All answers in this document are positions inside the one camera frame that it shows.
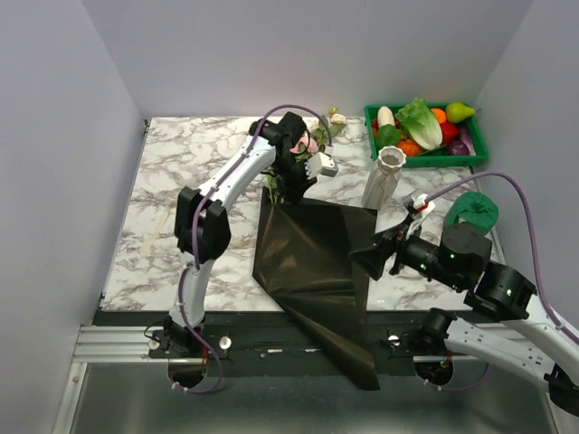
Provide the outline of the cream ribbon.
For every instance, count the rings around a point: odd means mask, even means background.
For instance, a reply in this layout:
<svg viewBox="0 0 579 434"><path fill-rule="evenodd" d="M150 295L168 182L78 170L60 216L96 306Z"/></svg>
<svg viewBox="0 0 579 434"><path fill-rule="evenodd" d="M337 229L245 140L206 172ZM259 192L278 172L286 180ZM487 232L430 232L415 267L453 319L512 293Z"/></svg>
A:
<svg viewBox="0 0 579 434"><path fill-rule="evenodd" d="M159 246L160 240L174 239L174 223L176 209L166 208L153 230L146 234L142 241L139 253L142 256L151 252L154 246ZM232 238L228 249L244 249L255 246L258 211L250 205L241 205L233 210L229 217Z"/></svg>

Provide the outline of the black wrapping paper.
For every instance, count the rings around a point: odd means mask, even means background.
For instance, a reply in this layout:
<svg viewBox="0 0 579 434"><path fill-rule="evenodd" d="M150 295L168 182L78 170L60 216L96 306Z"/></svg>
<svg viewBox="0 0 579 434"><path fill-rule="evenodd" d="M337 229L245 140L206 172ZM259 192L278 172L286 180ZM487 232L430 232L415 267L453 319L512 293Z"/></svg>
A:
<svg viewBox="0 0 579 434"><path fill-rule="evenodd" d="M368 247L377 212L262 193L253 278L357 388L380 388L365 337L369 278L349 257Z"/></svg>

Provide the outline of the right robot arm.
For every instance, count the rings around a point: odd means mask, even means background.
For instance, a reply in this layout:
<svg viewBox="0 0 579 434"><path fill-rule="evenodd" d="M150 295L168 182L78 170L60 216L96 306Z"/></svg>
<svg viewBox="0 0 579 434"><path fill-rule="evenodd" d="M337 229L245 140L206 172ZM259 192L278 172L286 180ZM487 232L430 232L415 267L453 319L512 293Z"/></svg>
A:
<svg viewBox="0 0 579 434"><path fill-rule="evenodd" d="M578 345L547 313L536 287L515 269L490 258L492 242L475 226L461 222L444 229L439 244L410 232L410 222L374 236L371 247L350 252L349 258L373 280L403 267L465 295L476 314L523 335L526 345L512 343L457 315L432 308L414 342L427 354L441 350L468 354L532 382L548 393L552 403L578 413Z"/></svg>

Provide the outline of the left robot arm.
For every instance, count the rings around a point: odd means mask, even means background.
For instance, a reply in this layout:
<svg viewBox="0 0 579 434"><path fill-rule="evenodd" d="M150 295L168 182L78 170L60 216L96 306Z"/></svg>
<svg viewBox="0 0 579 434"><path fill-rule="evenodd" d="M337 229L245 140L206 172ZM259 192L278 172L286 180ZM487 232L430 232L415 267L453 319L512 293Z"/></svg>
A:
<svg viewBox="0 0 579 434"><path fill-rule="evenodd" d="M289 111L279 122L252 123L237 153L211 178L195 189L185 187L177 197L175 236L185 274L180 278L176 306L170 317L177 327L170 347L182 357L194 355L201 336L191 327L204 319L205 293L215 261L231 240L228 212L254 178L270 168L281 197L299 203L316 179L307 163L290 152L306 134L299 115Z"/></svg>

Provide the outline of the pink flower bouquet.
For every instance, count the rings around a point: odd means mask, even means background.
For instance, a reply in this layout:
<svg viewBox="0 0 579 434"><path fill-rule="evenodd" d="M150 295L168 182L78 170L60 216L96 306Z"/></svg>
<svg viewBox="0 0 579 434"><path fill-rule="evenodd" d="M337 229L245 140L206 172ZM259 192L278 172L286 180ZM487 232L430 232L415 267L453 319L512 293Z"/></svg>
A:
<svg viewBox="0 0 579 434"><path fill-rule="evenodd" d="M345 129L346 123L346 117L339 114L336 108L332 108L327 115L321 116L314 129L310 130L306 125L306 132L290 152L298 161L304 160L305 162L318 152L330 156L333 150L332 140ZM280 195L272 167L269 166L262 173L267 176L269 201L271 203L288 203Z"/></svg>

